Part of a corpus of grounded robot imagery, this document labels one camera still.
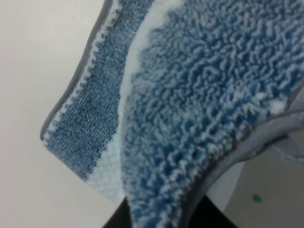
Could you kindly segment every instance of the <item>microfiber mop pad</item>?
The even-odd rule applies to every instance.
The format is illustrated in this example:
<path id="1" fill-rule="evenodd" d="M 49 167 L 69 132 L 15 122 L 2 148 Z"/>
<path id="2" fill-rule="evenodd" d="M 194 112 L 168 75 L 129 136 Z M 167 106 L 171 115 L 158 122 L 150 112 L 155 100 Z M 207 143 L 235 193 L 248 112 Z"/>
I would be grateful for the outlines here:
<path id="1" fill-rule="evenodd" d="M 121 89 L 133 226 L 186 227 L 224 170 L 303 128 L 303 78 L 302 1 L 155 0 Z"/>
<path id="2" fill-rule="evenodd" d="M 113 202 L 120 174 L 119 89 L 131 41 L 152 0 L 105 0 L 75 75 L 41 131 L 43 143 Z"/>

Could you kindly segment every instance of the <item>green dot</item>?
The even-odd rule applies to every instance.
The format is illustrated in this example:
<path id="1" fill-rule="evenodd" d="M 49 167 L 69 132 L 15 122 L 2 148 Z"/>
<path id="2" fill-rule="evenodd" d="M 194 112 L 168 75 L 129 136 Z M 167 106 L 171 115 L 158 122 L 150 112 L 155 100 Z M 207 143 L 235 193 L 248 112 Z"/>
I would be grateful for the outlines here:
<path id="1" fill-rule="evenodd" d="M 257 202 L 257 203 L 262 202 L 262 198 L 258 194 L 253 194 L 252 199 L 253 199 L 254 202 Z"/>

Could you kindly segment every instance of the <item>black object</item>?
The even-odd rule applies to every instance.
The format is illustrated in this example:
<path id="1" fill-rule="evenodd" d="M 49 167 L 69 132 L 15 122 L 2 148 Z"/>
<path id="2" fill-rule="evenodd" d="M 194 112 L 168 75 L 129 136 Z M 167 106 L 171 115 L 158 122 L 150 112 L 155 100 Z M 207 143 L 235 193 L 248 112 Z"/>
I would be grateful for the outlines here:
<path id="1" fill-rule="evenodd" d="M 130 209 L 126 199 L 112 215 L 103 228 L 132 228 Z M 205 196 L 196 207 L 189 228 L 237 228 L 225 215 Z"/>

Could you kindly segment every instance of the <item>white wall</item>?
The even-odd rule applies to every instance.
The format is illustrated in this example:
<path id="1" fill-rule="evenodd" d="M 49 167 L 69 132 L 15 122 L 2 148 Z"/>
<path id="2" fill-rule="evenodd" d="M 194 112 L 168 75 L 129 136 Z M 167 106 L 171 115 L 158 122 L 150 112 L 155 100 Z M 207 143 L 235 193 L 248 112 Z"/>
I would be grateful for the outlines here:
<path id="1" fill-rule="evenodd" d="M 97 228 L 114 207 L 39 140 L 103 0 L 0 0 L 0 227 Z"/>

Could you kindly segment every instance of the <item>blue knit fabric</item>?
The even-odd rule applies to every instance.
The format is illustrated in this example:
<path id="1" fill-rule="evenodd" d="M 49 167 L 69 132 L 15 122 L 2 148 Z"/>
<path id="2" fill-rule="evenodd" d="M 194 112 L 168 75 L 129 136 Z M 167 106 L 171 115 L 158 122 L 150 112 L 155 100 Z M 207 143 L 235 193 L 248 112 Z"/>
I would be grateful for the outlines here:
<path id="1" fill-rule="evenodd" d="M 119 88 L 131 41 L 152 0 L 120 0 L 122 7 L 105 42 L 97 44 L 91 76 L 49 131 L 47 148 L 82 180 L 96 166 L 118 126 Z"/>

